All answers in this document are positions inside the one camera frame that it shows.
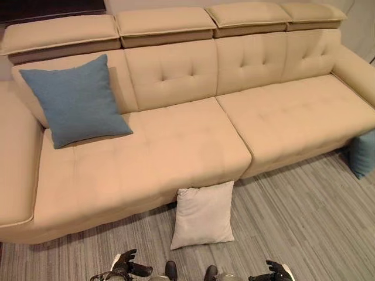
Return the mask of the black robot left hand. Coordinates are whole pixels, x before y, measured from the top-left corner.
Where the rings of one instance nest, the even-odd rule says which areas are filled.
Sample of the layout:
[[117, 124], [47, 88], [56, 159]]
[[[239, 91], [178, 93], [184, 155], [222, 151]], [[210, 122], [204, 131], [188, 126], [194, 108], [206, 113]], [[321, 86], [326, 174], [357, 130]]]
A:
[[135, 254], [137, 249], [131, 249], [125, 253], [117, 254], [113, 260], [111, 271], [123, 272], [126, 275], [135, 275], [138, 277], [148, 277], [153, 272], [153, 267], [135, 263]]

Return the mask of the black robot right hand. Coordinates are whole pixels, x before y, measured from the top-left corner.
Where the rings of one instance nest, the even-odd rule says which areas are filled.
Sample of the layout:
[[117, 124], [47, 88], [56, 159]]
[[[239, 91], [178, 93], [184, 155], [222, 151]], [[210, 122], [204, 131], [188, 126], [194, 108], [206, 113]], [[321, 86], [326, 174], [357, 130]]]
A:
[[266, 260], [266, 264], [271, 271], [270, 280], [272, 281], [295, 281], [291, 269], [286, 264], [277, 263], [271, 260]]

